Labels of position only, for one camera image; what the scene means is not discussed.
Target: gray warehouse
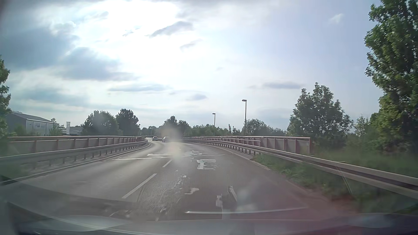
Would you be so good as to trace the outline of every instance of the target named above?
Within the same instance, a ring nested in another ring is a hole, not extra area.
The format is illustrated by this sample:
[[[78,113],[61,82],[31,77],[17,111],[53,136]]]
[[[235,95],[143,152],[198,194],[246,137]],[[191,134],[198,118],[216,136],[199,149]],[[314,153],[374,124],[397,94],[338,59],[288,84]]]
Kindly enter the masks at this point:
[[[13,132],[14,129],[22,125],[27,133],[39,133],[41,136],[49,134],[49,129],[53,128],[58,123],[53,123],[48,119],[24,114],[18,111],[12,111],[7,114],[6,122],[8,126],[8,132]]]

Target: road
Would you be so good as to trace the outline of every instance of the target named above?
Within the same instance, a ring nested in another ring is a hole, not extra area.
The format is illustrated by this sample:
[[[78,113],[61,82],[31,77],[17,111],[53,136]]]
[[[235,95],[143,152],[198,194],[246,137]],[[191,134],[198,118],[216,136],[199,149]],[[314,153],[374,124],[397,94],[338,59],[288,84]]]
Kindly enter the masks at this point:
[[[244,153],[197,143],[150,142],[146,149],[117,158],[1,186],[0,196],[49,216],[137,221],[314,220],[340,213]]]

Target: lamp post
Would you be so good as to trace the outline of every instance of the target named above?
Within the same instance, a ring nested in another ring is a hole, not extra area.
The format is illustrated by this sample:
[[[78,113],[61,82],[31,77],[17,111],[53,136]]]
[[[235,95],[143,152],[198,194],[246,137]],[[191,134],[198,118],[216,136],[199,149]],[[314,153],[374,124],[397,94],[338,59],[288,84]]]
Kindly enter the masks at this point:
[[[243,99],[243,102],[245,102],[245,123],[244,123],[244,129],[245,132],[247,132],[247,100]]]
[[[216,113],[214,113],[214,112],[213,112],[212,114],[213,114],[213,115],[215,115],[215,116],[214,116],[214,118],[213,118],[213,126],[215,126],[215,122],[216,122]]]

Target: windshield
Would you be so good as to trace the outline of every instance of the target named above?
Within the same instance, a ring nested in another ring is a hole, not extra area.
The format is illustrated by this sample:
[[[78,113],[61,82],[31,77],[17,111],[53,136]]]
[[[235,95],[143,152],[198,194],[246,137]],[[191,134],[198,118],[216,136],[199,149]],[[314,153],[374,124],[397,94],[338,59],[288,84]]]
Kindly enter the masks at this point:
[[[416,214],[416,0],[0,7],[0,198],[16,208],[133,223]]]

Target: overpass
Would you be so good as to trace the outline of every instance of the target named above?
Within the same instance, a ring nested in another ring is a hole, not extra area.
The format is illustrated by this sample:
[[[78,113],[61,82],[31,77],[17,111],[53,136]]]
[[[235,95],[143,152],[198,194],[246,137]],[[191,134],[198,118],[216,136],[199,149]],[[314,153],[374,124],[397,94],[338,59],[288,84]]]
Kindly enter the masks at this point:
[[[0,196],[55,216],[311,220],[345,213],[252,161],[260,153],[418,199],[418,178],[315,158],[303,137],[13,137],[9,147],[19,154],[0,157]]]

